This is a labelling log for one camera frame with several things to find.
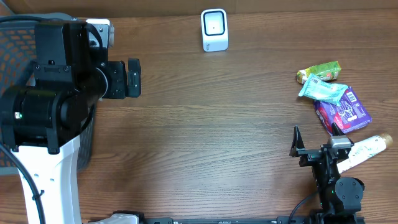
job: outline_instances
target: purple package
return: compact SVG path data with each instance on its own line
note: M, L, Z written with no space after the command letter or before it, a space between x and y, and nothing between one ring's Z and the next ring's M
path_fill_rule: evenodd
M366 111L351 87L341 97L340 106L315 100L313 107L330 135L332 135L331 124L333 122L344 133L363 128L372 122L372 117Z

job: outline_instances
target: pile of packages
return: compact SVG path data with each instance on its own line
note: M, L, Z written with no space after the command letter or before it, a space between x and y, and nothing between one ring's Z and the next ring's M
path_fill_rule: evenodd
M348 133L363 128L372 121L351 86L326 82L337 79L340 71L338 62L329 62L297 73L297 81L304 84L298 95L315 100L315 112L329 134L333 123Z

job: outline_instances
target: green snack package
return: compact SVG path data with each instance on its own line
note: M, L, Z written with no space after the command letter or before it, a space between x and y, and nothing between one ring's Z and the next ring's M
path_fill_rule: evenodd
M347 88L348 86L344 84L326 83L311 74L298 96L306 96L314 100L340 106L340 98Z
M341 71L340 64L335 62L324 63L321 65L314 65L304 70L297 72L297 81L304 84L311 74L314 74L322 81L337 79Z

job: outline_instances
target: green wrapper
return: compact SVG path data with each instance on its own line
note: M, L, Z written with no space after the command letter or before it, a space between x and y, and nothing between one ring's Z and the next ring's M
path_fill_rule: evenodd
M322 81L337 79L341 71L340 64L335 62L324 63L321 65L314 65L304 70L297 72L297 81L304 84L311 74L314 74Z

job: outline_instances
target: wooden tabletop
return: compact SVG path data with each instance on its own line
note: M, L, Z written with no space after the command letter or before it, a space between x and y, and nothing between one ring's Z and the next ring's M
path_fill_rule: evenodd
M142 95L99 103L91 163L78 175L83 219L288 215L315 190L311 168L289 157L294 125L307 148L329 138L295 74L338 60L336 83L373 117L348 136L398 141L397 21L395 9L230 15L229 49L204 53L200 16L112 19L109 58L141 60ZM366 185L367 223L398 222L397 145L343 174ZM0 222L27 221L18 176L0 177L0 198Z

